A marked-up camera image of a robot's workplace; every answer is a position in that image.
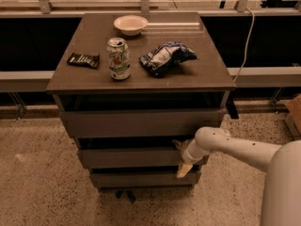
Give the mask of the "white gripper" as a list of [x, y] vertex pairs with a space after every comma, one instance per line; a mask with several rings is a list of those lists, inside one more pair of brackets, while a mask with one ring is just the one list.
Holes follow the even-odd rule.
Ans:
[[198, 139], [187, 139], [185, 141], [178, 141], [174, 139], [172, 143], [180, 151], [180, 156], [182, 162], [178, 166], [178, 171], [176, 176], [178, 178], [183, 178], [186, 174], [193, 168], [192, 164], [196, 164], [204, 156], [210, 154], [210, 151]]

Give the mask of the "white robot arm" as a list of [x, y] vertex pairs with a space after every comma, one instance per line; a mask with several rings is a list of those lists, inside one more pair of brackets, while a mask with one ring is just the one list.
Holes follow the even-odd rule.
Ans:
[[301, 141], [277, 145], [232, 137], [221, 128], [201, 127], [193, 139], [175, 142], [177, 176], [184, 177], [210, 153], [230, 155], [266, 173], [260, 226], [301, 226]]

